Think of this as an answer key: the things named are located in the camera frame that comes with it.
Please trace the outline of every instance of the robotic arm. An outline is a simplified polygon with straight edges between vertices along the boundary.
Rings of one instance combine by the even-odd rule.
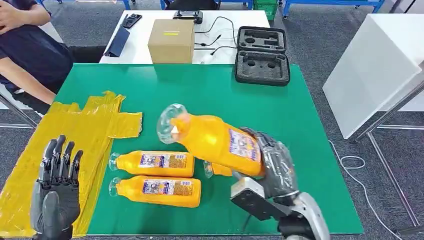
[[[298,189],[287,147],[263,132],[242,127],[259,144],[265,177],[255,180],[238,172],[231,186],[231,201],[258,220],[274,218],[287,240],[329,240],[330,233],[318,204]]]

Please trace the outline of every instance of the dark t-shirt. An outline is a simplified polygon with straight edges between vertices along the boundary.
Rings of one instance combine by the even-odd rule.
[[[37,4],[35,0],[5,1],[20,10],[29,10]],[[73,65],[67,47],[33,25],[23,25],[0,35],[0,59],[6,57],[43,85],[63,82]],[[1,75],[0,83],[10,90],[18,89]]]

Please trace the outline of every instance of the yellow plastic bag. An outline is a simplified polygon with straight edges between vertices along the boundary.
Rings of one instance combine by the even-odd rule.
[[[42,118],[0,194],[0,236],[31,237],[30,203],[45,146],[66,135],[84,155],[79,170],[81,214],[73,223],[74,237],[87,233],[112,146],[112,138],[138,137],[142,113],[119,113],[124,96],[106,91],[90,96],[82,111],[76,103],[54,102]]]

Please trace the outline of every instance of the bottle label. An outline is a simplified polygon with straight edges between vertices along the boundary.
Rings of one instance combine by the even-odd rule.
[[[232,129],[229,130],[229,152],[255,162],[261,161],[259,145],[253,137]]]
[[[189,180],[146,179],[143,184],[144,194],[158,195],[193,195],[193,183]]]
[[[185,154],[143,154],[140,168],[176,168],[183,169],[187,166]]]

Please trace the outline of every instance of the black case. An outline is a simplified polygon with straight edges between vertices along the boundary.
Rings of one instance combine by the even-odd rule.
[[[290,82],[284,30],[242,26],[237,42],[234,69],[237,82],[270,86],[286,86]]]
[[[237,36],[239,50],[275,54],[286,52],[286,32],[280,28],[242,26]]]

